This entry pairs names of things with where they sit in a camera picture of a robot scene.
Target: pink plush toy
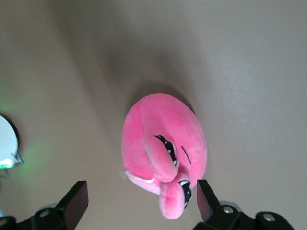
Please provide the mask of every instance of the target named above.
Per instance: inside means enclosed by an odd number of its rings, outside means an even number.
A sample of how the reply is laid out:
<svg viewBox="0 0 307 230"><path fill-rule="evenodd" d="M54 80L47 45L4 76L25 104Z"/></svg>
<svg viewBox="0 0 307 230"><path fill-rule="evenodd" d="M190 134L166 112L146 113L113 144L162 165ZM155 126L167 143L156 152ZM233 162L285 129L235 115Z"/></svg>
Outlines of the pink plush toy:
<svg viewBox="0 0 307 230"><path fill-rule="evenodd" d="M186 208L207 162L207 144L194 113L167 94L151 94L128 112L122 134L128 178L159 195L162 214L176 219Z"/></svg>

